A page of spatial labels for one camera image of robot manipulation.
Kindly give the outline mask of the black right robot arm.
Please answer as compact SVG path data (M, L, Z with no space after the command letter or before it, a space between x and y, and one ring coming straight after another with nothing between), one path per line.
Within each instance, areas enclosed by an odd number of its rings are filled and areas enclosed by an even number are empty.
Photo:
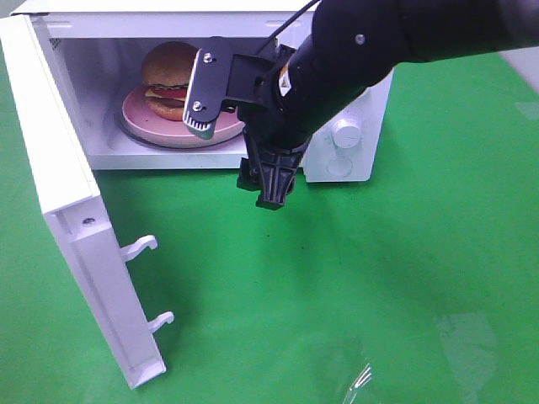
M238 111L248 155L237 186L260 207L283 206L312 135L399 63L537 43L535 1L322 1L310 35L258 80L264 106Z

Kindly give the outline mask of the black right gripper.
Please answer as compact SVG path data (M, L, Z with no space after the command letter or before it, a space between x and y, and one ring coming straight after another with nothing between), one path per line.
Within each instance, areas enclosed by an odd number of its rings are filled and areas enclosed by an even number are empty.
M385 52L358 44L354 35L308 36L260 89L266 105L238 111L247 157L237 187L260 190L259 208L282 208L312 134L391 70Z

